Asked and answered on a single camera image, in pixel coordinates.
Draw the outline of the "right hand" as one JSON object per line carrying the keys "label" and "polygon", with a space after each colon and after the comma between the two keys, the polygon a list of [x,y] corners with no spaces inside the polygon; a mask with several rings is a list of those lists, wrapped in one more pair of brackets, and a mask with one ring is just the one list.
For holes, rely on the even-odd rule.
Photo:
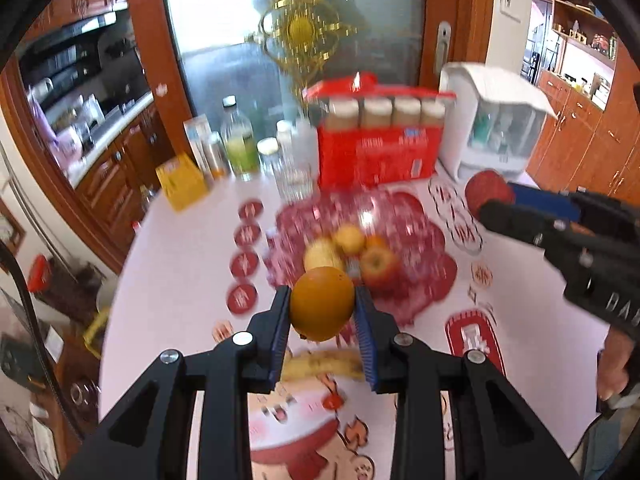
{"label": "right hand", "polygon": [[620,394],[628,384],[626,365],[634,351],[634,342],[611,327],[604,341],[597,372],[597,393],[602,401]]}

